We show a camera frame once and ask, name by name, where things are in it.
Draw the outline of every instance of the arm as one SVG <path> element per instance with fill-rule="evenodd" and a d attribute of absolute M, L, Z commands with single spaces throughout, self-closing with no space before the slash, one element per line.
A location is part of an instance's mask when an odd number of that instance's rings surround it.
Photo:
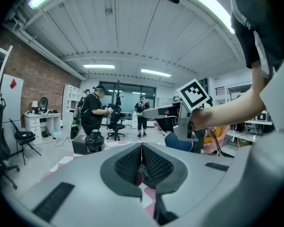
<path fill-rule="evenodd" d="M 259 115 L 265 108 L 260 99 L 260 92 L 267 84 L 261 77 L 261 63 L 251 64 L 252 86 L 243 96 L 223 105 L 196 110 L 193 112 L 191 122 L 194 131 L 244 122 Z"/>
<path fill-rule="evenodd" d="M 109 113 L 108 110 L 104 110 L 104 109 L 96 109 L 96 110 L 92 110 L 91 112 L 93 114 L 97 114 L 97 115 L 102 115 L 102 114 L 108 114 Z"/>

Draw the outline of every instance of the sleeve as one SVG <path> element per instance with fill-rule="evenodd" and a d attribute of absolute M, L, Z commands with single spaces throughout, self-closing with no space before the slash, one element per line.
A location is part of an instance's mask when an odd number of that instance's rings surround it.
<path fill-rule="evenodd" d="M 236 36 L 243 49 L 246 66 L 251 69 L 251 64 L 260 60 L 254 33 L 252 30 L 242 25 L 233 14 L 231 15 L 231 26 L 236 32 Z"/>
<path fill-rule="evenodd" d="M 88 108 L 92 111 L 92 110 L 96 110 L 99 109 L 99 102 L 96 99 L 96 97 L 94 96 L 90 96 L 88 101 L 87 101 L 87 106 Z"/>

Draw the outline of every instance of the mesh panel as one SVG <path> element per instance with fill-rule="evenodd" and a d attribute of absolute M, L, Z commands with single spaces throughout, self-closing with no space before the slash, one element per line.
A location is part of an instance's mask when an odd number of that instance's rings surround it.
<path fill-rule="evenodd" d="M 131 153 L 119 159 L 115 164 L 115 171 L 124 180 L 135 184 L 137 171 L 141 165 L 141 148 L 133 150 Z"/>
<path fill-rule="evenodd" d="M 163 181 L 174 170 L 172 163 L 145 146 L 142 147 L 142 162 L 155 184 Z"/>

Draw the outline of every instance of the backpack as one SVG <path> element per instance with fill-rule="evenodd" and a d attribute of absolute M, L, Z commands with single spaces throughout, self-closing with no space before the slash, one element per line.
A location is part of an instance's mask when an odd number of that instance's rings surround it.
<path fill-rule="evenodd" d="M 138 106 L 137 106 L 137 116 L 138 117 L 142 117 L 142 112 L 146 109 L 145 103 L 146 103 L 145 101 L 138 102 Z"/>

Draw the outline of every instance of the pipe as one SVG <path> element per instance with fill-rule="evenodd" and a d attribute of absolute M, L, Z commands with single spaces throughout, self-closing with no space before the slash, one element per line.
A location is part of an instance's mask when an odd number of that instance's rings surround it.
<path fill-rule="evenodd" d="M 19 29 L 17 31 L 11 31 L 16 36 L 20 37 L 26 44 L 28 44 L 30 47 L 32 47 L 34 50 L 38 51 L 40 54 L 51 60 L 53 63 L 57 64 L 70 74 L 74 75 L 78 79 L 85 81 L 86 79 L 80 75 L 78 72 L 76 72 L 73 68 L 71 68 L 69 65 L 67 65 L 65 62 L 60 60 L 57 56 L 55 56 L 53 53 L 51 53 L 48 49 L 46 49 L 43 45 L 41 45 L 38 41 L 33 39 L 33 37 L 27 33 L 22 27 L 23 23 L 17 19 L 14 19 L 19 24 Z"/>

